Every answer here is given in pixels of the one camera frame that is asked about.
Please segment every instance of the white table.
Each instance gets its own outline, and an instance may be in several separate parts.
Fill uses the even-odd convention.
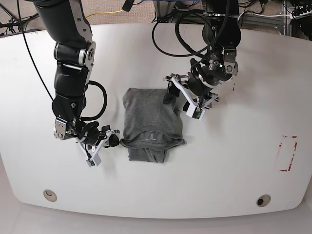
[[[100,125],[123,129],[121,98],[129,87],[166,88],[165,75],[190,69],[190,58],[167,57],[154,48],[152,26],[93,27],[97,51],[91,79],[103,84],[109,97]],[[194,49],[204,46],[201,26],[182,25],[180,31]],[[55,43],[46,32],[27,39],[53,93]],[[160,25],[156,40],[170,53],[185,53],[174,25]],[[303,198],[312,175],[309,41],[243,30],[239,75],[216,89],[221,102],[201,122],[181,113],[187,145],[171,150],[164,164],[129,162],[121,146],[103,149],[97,168],[87,166],[74,140],[54,138],[51,101],[22,36],[1,39],[0,51],[0,153],[21,202],[96,215],[204,218],[292,209]],[[87,100],[83,115],[96,114],[100,91],[90,87]],[[281,172],[288,169],[295,141],[291,170]],[[58,200],[47,201],[45,189]],[[265,194],[272,197],[270,204],[258,207]]]
[[[1,234],[305,234],[312,229],[311,205],[308,193],[292,210],[227,218],[165,220],[66,212],[18,202],[0,158]]]

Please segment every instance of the equipment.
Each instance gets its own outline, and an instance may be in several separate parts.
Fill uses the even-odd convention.
[[[16,35],[16,34],[20,34],[22,33],[21,32],[21,26],[20,26],[20,22],[18,19],[16,19],[9,10],[7,10],[1,3],[0,3],[0,11],[4,11],[9,17],[10,17],[10,20],[8,23],[1,23],[0,22],[0,29],[1,28],[6,28],[5,32],[4,33],[0,33],[0,37],[6,37],[8,34],[7,32],[10,31],[12,34],[9,34],[10,35]],[[32,15],[32,16],[28,16],[28,17],[24,17],[22,18],[22,21],[21,21],[21,24],[23,25],[23,29],[24,31],[26,31],[27,29],[27,25],[30,21],[38,18],[39,15],[38,13]],[[19,31],[16,32],[14,30],[14,27],[17,26],[19,27]]]
[[[52,103],[52,109],[56,116],[56,138],[61,140],[75,138],[88,155],[89,166],[98,165],[100,161],[93,161],[87,153],[87,147],[98,152],[104,139],[109,139],[108,146],[117,146],[118,137],[113,131],[107,135],[106,131],[98,130],[98,122],[107,105],[107,95],[103,86],[90,81],[90,75],[94,63],[96,43],[92,41],[92,31],[89,22],[84,16],[81,0],[27,0],[34,2],[48,33],[56,41],[54,57],[57,60],[55,76],[56,97]],[[196,119],[202,119],[205,109],[211,108],[212,101],[219,97],[211,91],[221,82],[230,80],[238,72],[235,61],[236,47],[241,40],[241,33],[237,25],[239,15],[237,0],[203,0],[203,10],[172,11],[174,2],[170,2],[170,8],[166,9],[166,15],[159,17],[153,29],[160,22],[168,22],[174,19],[175,32],[179,42],[190,52],[187,55],[171,55],[174,57],[198,56],[200,61],[191,59],[191,71],[185,76],[172,74],[166,77],[169,81],[168,93],[164,102],[171,96],[179,96],[181,91],[186,97],[188,104],[185,105],[187,115]],[[181,37],[179,25],[189,17],[199,18],[204,21],[202,36],[207,46],[202,50],[194,51]],[[81,117],[81,112],[86,106],[85,92],[89,85],[99,87],[104,96],[104,104],[100,113],[94,117]]]
[[[107,123],[122,130],[122,97],[129,87],[167,88],[162,76],[189,70],[189,58],[172,58],[154,48],[150,39],[153,26],[92,27],[93,40],[98,43],[91,79],[103,84],[109,97],[100,126]],[[182,25],[180,31],[194,49],[206,46],[201,37],[195,37],[202,32],[201,25]],[[55,42],[47,32],[26,38],[52,91],[56,64],[50,52]],[[127,61],[120,66],[116,51],[125,46],[124,38],[135,43],[122,51]],[[168,52],[185,53],[177,45],[174,24],[159,24],[155,39]],[[179,113],[187,145],[170,151],[164,165],[129,162],[128,150],[121,146],[102,148],[98,154],[101,164],[89,168],[78,143],[60,141],[51,134],[55,117],[22,36],[0,39],[0,49],[7,55],[0,57],[0,106],[5,113],[0,116],[5,134],[0,154],[14,195],[23,203],[53,209],[140,218],[208,218],[294,208],[312,175],[312,80],[306,69],[312,48],[309,41],[296,41],[242,30],[236,58],[239,74],[233,82],[213,90],[221,101],[206,111],[202,121]],[[12,65],[15,69],[6,69]],[[101,109],[101,92],[89,86],[86,97],[83,116],[93,116]],[[182,110],[184,103],[180,97],[176,107]],[[298,136],[287,172],[280,170],[289,168],[296,140],[281,140],[282,135]],[[53,191],[58,200],[48,201],[44,190]],[[259,207],[257,201],[263,195],[272,199],[268,206]]]

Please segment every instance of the metal bracket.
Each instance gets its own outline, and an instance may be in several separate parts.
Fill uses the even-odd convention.
[[[93,41],[88,47],[86,54],[84,55],[84,65],[89,69],[88,76],[86,79],[86,84],[89,83],[90,75],[93,68],[94,53],[96,50],[96,43]]]
[[[157,17],[163,17],[171,13],[175,6],[175,1],[153,1]]]
[[[238,72],[236,63],[236,48],[233,46],[224,46],[224,66],[228,74],[236,75]]]
[[[199,107],[198,103],[193,101],[189,91],[179,83],[176,76],[171,78],[171,82],[182,92],[182,94],[190,104],[186,112],[186,115],[188,117],[202,120],[206,112],[205,108],[210,109],[208,106],[211,105],[214,100],[219,101],[219,97],[217,94],[211,94],[211,98],[207,100],[201,107]]]
[[[55,119],[54,136],[58,139],[64,139],[66,134],[67,122],[59,117]]]
[[[282,0],[283,2],[280,3],[281,7],[281,14],[290,15],[287,10],[290,12],[293,10],[293,8],[288,7],[289,1]],[[257,15],[249,15],[245,14],[244,16],[244,23],[246,24],[255,24],[255,25],[263,25],[267,27],[272,27],[278,29],[279,33],[285,36],[293,36],[293,24],[291,23],[293,20],[293,17],[264,17],[264,16],[257,16]]]
[[[82,143],[79,143],[80,149],[83,151],[83,153],[85,155],[87,155],[86,156],[86,162],[89,165],[89,167],[98,166],[102,162],[102,160],[100,159],[100,157],[98,155],[100,149],[102,147],[108,146],[109,145],[109,138],[111,137],[111,135],[114,135],[114,134],[117,134],[117,133],[119,133],[119,130],[113,130],[113,131],[112,130],[107,130],[105,132],[107,137],[104,140],[101,140],[101,142],[99,143],[98,146],[92,146],[92,150],[91,150],[92,153],[89,153],[91,155],[91,158],[88,157],[88,154],[87,154],[87,152],[86,152],[86,150],[84,148],[84,145]]]

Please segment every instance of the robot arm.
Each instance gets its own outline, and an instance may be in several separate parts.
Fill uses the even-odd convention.
[[[105,89],[95,81],[89,81],[93,67],[95,42],[92,31],[84,16],[81,0],[27,0],[34,5],[50,36],[56,41],[54,57],[57,60],[54,88],[56,97],[52,103],[56,116],[55,137],[61,140],[76,138],[85,144],[87,162],[90,166],[98,165],[99,158],[87,151],[96,151],[97,146],[116,146],[118,131],[111,131],[109,126],[98,130],[98,119],[105,111],[107,95]],[[85,92],[88,85],[99,87],[104,96],[101,112],[95,117],[81,117],[86,106]]]
[[[236,47],[241,40],[236,17],[239,15],[237,0],[202,2],[203,10],[190,10],[177,18],[175,32],[185,49],[194,54],[195,51],[180,36],[179,24],[187,17],[200,15],[205,21],[202,36],[208,47],[207,52],[196,54],[200,61],[191,59],[191,71],[186,75],[171,74],[165,78],[169,84],[164,97],[164,103],[167,103],[172,96],[178,97],[181,92],[187,100],[183,108],[186,115],[199,120],[206,109],[211,109],[213,101],[219,102],[218,95],[212,90],[237,74]]]

